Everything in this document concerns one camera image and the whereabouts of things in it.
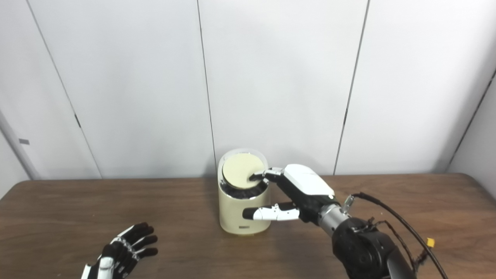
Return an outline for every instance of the black cable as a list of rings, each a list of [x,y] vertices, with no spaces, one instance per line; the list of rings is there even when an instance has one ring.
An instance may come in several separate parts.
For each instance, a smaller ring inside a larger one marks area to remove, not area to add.
[[[387,220],[379,221],[379,222],[375,223],[374,226],[377,226],[377,225],[382,224],[382,223],[386,224],[387,227],[393,232],[394,236],[396,236],[396,238],[399,240],[399,242],[401,243],[401,246],[403,246],[403,249],[405,249],[405,251],[408,255],[408,259],[410,260],[410,264],[412,265],[412,271],[416,274],[417,270],[415,269],[415,260],[413,259],[413,255],[410,252],[410,249],[408,249],[408,246],[406,246],[405,241],[403,241],[403,238],[401,238],[401,236],[396,232],[396,230],[393,228],[393,226]]]
[[[439,263],[439,261],[435,257],[434,253],[429,249],[429,247],[427,246],[427,244],[423,241],[422,237],[419,236],[419,234],[412,228],[412,226],[410,226],[409,223],[407,223],[407,221],[405,219],[403,219],[403,217],[401,217],[398,213],[396,213],[389,206],[387,206],[386,204],[384,204],[383,202],[381,202],[379,199],[376,199],[376,198],[374,198],[372,196],[369,196],[369,195],[367,195],[367,194],[365,194],[363,192],[360,192],[359,194],[353,194],[351,196],[352,197],[357,197],[357,198],[360,198],[360,199],[363,199],[363,200],[366,200],[366,201],[369,201],[371,203],[374,203],[374,204],[376,204],[376,205],[384,208],[389,213],[391,213],[394,217],[396,217],[396,219],[398,219],[405,226],[405,228],[407,228],[413,234],[413,236],[415,236],[415,238],[418,240],[418,242],[420,243],[420,245],[422,245],[422,247],[426,250],[427,254],[432,259],[435,267],[437,268],[437,270],[441,274],[441,277],[443,279],[448,279],[448,275],[446,275],[446,273],[444,272],[444,269],[442,269],[441,264]]]

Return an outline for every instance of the white robotic hand casing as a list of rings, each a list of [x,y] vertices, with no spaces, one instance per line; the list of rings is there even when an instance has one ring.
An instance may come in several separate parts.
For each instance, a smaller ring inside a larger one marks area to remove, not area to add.
[[[334,190],[307,166],[289,164],[284,168],[283,175],[306,195],[334,196]]]

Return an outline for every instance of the container lid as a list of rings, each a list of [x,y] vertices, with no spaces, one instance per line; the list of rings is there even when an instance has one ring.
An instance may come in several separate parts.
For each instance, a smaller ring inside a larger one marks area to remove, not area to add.
[[[250,181],[249,177],[264,169],[262,160],[257,156],[250,153],[238,153],[226,159],[222,166],[222,175],[232,186],[248,189],[260,183],[260,180]]]

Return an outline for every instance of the white wall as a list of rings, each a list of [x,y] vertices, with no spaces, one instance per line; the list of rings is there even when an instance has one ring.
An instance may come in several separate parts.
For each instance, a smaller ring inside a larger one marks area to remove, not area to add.
[[[367,1],[199,3],[217,159],[332,174]]]
[[[496,82],[492,82],[449,172],[471,175],[496,198]]]
[[[196,1],[30,2],[104,178],[215,173]]]
[[[0,126],[35,178],[212,175],[236,147],[444,171],[496,68],[492,0],[370,1],[350,99],[367,0],[29,3],[48,48],[0,2]]]
[[[0,199],[12,186],[24,180],[29,177],[0,131]]]
[[[25,1],[0,1],[0,42],[0,125],[33,178],[100,178]]]
[[[496,1],[371,1],[336,174],[444,172],[495,49]]]

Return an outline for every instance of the robotic hand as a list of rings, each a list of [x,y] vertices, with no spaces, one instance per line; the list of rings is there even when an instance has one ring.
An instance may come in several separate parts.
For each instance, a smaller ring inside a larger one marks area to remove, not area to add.
[[[415,279],[416,276],[391,238],[371,222],[348,214],[353,198],[341,208],[334,191],[310,168],[290,164],[254,173],[250,180],[268,179],[292,202],[247,208],[243,218],[312,222],[331,238],[334,255],[350,279]]]
[[[96,264],[86,265],[81,279],[124,279],[139,260],[155,256],[157,248],[144,246],[157,242],[153,227],[140,223],[129,227],[105,245]]]

